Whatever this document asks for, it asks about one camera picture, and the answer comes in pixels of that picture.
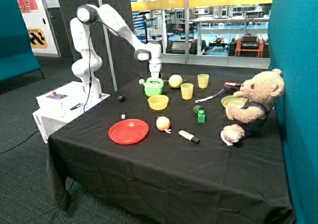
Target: tennis ball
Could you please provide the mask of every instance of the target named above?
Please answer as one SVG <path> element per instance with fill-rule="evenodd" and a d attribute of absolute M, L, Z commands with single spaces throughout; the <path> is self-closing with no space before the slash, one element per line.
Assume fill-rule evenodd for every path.
<path fill-rule="evenodd" d="M 172 75 L 170 78 L 169 78 L 169 85 L 172 87 L 172 88 L 179 88 L 181 86 L 181 84 L 183 83 L 183 79 L 180 75 Z"/>
<path fill-rule="evenodd" d="M 165 131 L 170 127 L 170 120 L 165 116 L 160 116 L 156 121 L 156 125 L 160 131 Z"/>

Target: highlighter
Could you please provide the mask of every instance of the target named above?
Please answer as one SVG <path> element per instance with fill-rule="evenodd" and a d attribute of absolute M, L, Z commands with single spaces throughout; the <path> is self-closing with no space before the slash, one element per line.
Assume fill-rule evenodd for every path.
<path fill-rule="evenodd" d="M 195 137 L 194 135 L 192 134 L 189 134 L 185 131 L 179 131 L 179 135 L 185 137 L 186 139 L 198 144 L 200 142 L 199 138 Z"/>

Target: black cable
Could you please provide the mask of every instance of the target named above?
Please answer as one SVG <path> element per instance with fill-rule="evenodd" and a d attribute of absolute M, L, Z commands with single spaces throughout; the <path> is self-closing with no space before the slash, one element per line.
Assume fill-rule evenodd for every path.
<path fill-rule="evenodd" d="M 70 186 L 70 188 L 69 188 L 69 192 L 70 192 L 70 190 L 71 190 L 71 188 L 72 188 L 74 182 L 75 182 L 75 180 L 73 180 L 73 182 L 72 182 L 72 184 L 71 184 L 71 186 Z M 59 214 L 60 211 L 61 211 L 61 209 L 57 209 L 57 210 L 55 211 L 55 213 L 53 214 L 53 216 L 52 216 L 51 219 L 49 220 L 49 224 L 51 224 L 51 223 L 54 222 L 55 218 L 57 217 L 57 215 Z"/>
<path fill-rule="evenodd" d="M 22 222 L 22 223 L 20 223 L 20 224 L 25 224 L 25 223 L 27 223 L 27 222 L 33 220 L 33 219 L 36 219 L 36 218 L 38 218 L 38 217 L 40 217 L 40 216 L 42 216 L 42 215 L 44 215 L 44 214 L 46 214 L 46 213 L 48 213 L 48 212 L 54 210 L 55 208 L 58 208 L 58 207 L 53 207 L 53 208 L 51 208 L 50 210 L 47 210 L 47 211 L 45 211 L 45 212 L 43 212 L 43 213 L 41 213 L 41 214 L 39 214 L 39 215 L 37 215 L 37 216 L 35 216 L 35 217 L 32 217 L 32 218 L 30 218 L 29 220 L 26 220 L 26 221 L 24 221 L 24 222 Z"/>
<path fill-rule="evenodd" d="M 97 24 L 97 22 L 95 22 L 92 27 L 90 28 L 89 30 L 89 37 L 88 37 L 88 51 L 89 51 L 89 58 L 88 58 L 88 69 L 89 69 L 89 90 L 88 90 L 88 96 L 87 96 L 87 100 L 85 102 L 85 105 L 83 107 L 83 112 L 85 113 L 85 106 L 87 105 L 87 102 L 88 102 L 88 99 L 89 99 L 89 94 L 90 94 L 90 88 L 91 88 L 91 70 L 90 70 L 90 55 L 91 55 L 91 52 L 90 52 L 90 40 L 91 40 L 91 31 L 93 29 L 93 27 Z"/>
<path fill-rule="evenodd" d="M 3 153 L 5 153 L 5 152 L 8 152 L 8 151 L 10 151 L 10 150 L 12 150 L 12 149 L 17 148 L 18 146 L 20 146 L 21 144 L 23 144 L 24 142 L 26 142 L 28 139 L 30 139 L 32 136 L 34 136 L 37 132 L 39 132 L 39 131 L 37 130 L 36 132 L 34 132 L 32 135 L 30 135 L 28 138 L 26 138 L 24 141 L 22 141 L 22 142 L 21 142 L 20 144 L 18 144 L 17 146 L 12 147 L 12 148 L 10 148 L 10 149 L 7 149 L 6 151 L 1 152 L 0 154 L 3 154 Z"/>
<path fill-rule="evenodd" d="M 116 30 L 112 29 L 111 27 L 109 27 L 107 24 L 104 24 L 103 22 L 101 22 L 101 23 L 102 23 L 103 25 L 105 25 L 108 29 L 111 29 L 112 31 L 114 31 L 114 32 L 118 35 L 119 38 L 122 38 Z M 128 55 L 129 55 L 129 60 L 130 60 L 130 64 L 131 64 L 132 69 L 135 71 L 135 73 L 136 73 L 138 76 L 140 76 L 140 75 L 139 75 L 139 72 L 136 72 L 136 70 L 135 70 L 134 67 L 132 66 L 133 62 L 131 61 L 131 55 L 130 55 L 129 50 L 128 50 L 128 48 L 126 47 L 125 43 L 124 43 L 124 47 L 125 47 L 125 49 L 126 49 Z"/>
<path fill-rule="evenodd" d="M 133 20 L 133 26 L 134 26 L 135 35 L 137 35 L 137 32 L 136 32 L 136 30 L 135 30 L 135 19 L 137 18 L 138 15 L 139 15 L 139 14 L 137 14 L 137 15 L 135 16 L 134 20 Z"/>
<path fill-rule="evenodd" d="M 79 196 L 83 195 L 83 194 L 86 193 L 86 192 L 87 192 L 87 190 L 81 192 L 80 194 L 78 194 L 77 196 L 75 196 L 74 198 L 72 198 L 72 201 L 75 200 L 75 199 L 77 199 Z M 42 216 L 42 215 L 44 215 L 44 214 L 46 214 L 46 213 L 48 213 L 48 212 L 54 210 L 55 208 L 58 208 L 58 207 L 53 207 L 53 208 L 51 208 L 51 209 L 49 209 L 49 210 L 47 210 L 47 211 L 45 211 L 45 212 L 43 212 L 43 213 L 41 213 L 41 214 L 35 216 L 35 217 L 32 217 L 32 218 L 30 218 L 30 219 L 28 219 L 28 220 L 26 220 L 26 221 L 24 221 L 24 222 L 22 222 L 22 223 L 20 223 L 20 224 L 25 224 L 25 223 L 27 223 L 27 222 L 33 220 L 33 219 L 36 219 L 36 218 L 38 218 L 38 217 L 40 217 L 40 216 Z"/>
<path fill-rule="evenodd" d="M 248 31 L 247 31 L 247 26 L 249 25 L 249 23 L 251 23 L 253 21 L 254 17 L 249 19 L 249 21 L 246 23 L 246 26 L 241 28 L 241 29 L 245 29 L 246 30 L 246 33 L 249 35 Z"/>

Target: green watering can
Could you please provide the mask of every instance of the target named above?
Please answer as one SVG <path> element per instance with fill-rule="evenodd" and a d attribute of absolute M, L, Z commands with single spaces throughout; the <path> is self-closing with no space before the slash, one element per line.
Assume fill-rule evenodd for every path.
<path fill-rule="evenodd" d="M 147 96 L 161 95 L 163 88 L 163 80 L 160 78 L 148 78 L 147 81 L 140 79 L 140 85 L 144 85 Z"/>

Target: teal partition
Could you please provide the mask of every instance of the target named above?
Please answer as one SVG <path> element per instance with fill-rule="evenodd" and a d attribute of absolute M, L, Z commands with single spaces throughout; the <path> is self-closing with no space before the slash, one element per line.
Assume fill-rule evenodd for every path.
<path fill-rule="evenodd" d="M 296 222 L 318 223 L 318 0 L 274 0 L 268 27 L 271 64 L 286 84 L 278 100 Z"/>
<path fill-rule="evenodd" d="M 40 70 L 16 0 L 0 0 L 0 81 Z"/>

